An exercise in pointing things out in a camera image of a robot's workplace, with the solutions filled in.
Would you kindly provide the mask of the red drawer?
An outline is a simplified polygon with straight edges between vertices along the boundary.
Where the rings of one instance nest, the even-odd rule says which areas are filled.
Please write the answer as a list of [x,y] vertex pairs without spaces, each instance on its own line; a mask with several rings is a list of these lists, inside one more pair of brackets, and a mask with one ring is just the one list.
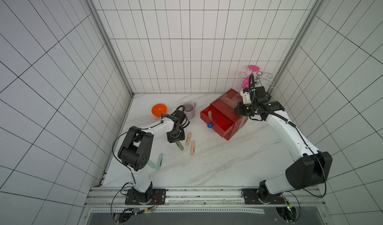
[[[208,118],[208,111],[212,112],[212,120]],[[211,123],[211,129],[226,140],[230,140],[242,119],[235,113],[234,108],[225,103],[210,104],[200,112],[200,118],[206,124]]]

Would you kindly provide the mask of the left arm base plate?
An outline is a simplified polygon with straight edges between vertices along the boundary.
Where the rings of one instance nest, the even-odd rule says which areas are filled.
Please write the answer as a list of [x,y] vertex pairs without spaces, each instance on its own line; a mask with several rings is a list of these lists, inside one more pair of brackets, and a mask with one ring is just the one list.
[[164,205],[166,192],[166,189],[149,189],[145,193],[140,193],[132,188],[127,191],[125,205]]

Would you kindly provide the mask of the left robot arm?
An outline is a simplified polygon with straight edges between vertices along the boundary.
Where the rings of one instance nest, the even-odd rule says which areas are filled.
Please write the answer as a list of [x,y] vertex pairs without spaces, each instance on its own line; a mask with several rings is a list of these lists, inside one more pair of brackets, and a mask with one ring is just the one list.
[[133,126],[125,134],[125,138],[117,153],[121,163],[131,169],[133,191],[140,196],[150,196],[153,187],[146,171],[152,145],[156,138],[166,135],[168,143],[175,143],[181,151],[184,147],[184,129],[190,124],[185,114],[185,106],[180,105],[171,114],[162,114],[160,120],[143,128]]

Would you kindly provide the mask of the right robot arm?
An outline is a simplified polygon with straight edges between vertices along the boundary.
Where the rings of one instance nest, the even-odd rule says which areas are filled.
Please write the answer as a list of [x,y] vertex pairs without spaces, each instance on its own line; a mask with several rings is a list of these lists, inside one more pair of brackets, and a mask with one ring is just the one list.
[[332,156],[320,151],[301,133],[281,103],[270,101],[264,87],[247,87],[240,95],[242,101],[237,104],[235,113],[249,119],[259,115],[278,133],[294,161],[283,174],[260,182],[257,191],[259,201],[269,204],[273,197],[284,192],[325,184],[333,162]]

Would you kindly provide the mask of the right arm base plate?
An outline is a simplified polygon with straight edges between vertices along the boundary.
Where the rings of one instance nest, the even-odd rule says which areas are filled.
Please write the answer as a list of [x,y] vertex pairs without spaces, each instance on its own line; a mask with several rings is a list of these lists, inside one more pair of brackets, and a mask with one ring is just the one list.
[[241,195],[247,205],[283,205],[285,200],[280,198],[280,195],[270,195],[263,189],[258,191],[258,188],[244,188],[241,190]]

